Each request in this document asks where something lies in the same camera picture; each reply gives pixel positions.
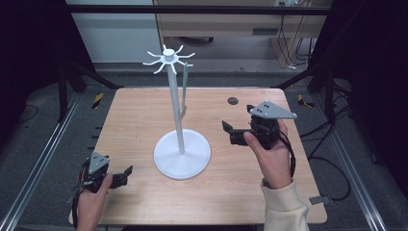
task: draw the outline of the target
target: white wall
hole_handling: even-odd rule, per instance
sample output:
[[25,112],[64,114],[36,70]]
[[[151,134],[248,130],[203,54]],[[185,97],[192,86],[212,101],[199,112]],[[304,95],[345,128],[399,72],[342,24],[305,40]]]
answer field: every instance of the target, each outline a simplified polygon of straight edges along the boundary
[[[66,4],[152,5],[152,0],[66,0]],[[142,63],[161,54],[156,17],[150,13],[73,13],[94,63]]]

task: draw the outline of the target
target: beige sleeve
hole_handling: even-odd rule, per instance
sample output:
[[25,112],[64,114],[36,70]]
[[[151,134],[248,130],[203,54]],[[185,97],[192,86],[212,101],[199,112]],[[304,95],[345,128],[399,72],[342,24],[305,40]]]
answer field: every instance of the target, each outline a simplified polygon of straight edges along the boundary
[[298,197],[294,181],[287,187],[272,190],[261,186],[267,203],[264,231],[309,230],[306,216],[309,208]]

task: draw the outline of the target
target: wooden table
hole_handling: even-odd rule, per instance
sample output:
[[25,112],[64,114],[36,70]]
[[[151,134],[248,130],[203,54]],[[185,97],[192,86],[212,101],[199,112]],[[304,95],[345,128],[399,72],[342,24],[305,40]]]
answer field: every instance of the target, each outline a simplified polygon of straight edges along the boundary
[[[229,97],[238,105],[230,105]],[[183,128],[203,135],[212,156],[207,167],[190,180],[172,180],[159,172],[153,160],[158,140],[175,129],[168,88],[117,91],[95,151],[109,155],[109,172],[133,165],[127,186],[111,190],[100,223],[103,224],[258,224],[265,221],[263,178],[255,155],[247,146],[231,145],[222,129],[249,128],[246,105],[270,100],[289,109],[285,94],[275,89],[187,89]],[[310,223],[326,221],[315,179],[294,122],[285,120],[297,159],[294,178],[300,198],[309,205]]]

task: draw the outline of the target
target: hand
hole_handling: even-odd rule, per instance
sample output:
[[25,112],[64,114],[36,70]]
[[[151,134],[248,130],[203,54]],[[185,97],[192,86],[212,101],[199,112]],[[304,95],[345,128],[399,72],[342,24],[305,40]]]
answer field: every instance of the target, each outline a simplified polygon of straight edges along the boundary
[[113,175],[108,173],[97,193],[84,190],[78,200],[77,231],[94,231],[102,216],[108,189],[113,181]]
[[[288,136],[288,127],[282,119],[277,120],[280,131]],[[265,150],[252,133],[245,132],[243,137],[255,153],[261,167],[261,172],[264,174],[271,189],[278,190],[292,183],[290,153],[284,143],[278,140],[272,145],[271,150]]]

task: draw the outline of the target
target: round black object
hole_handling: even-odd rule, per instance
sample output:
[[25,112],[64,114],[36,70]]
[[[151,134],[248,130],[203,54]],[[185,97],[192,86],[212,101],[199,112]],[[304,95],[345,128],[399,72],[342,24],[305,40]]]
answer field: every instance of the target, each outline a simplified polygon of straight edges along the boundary
[[238,98],[236,97],[229,97],[228,98],[228,103],[231,105],[237,105],[238,104]]

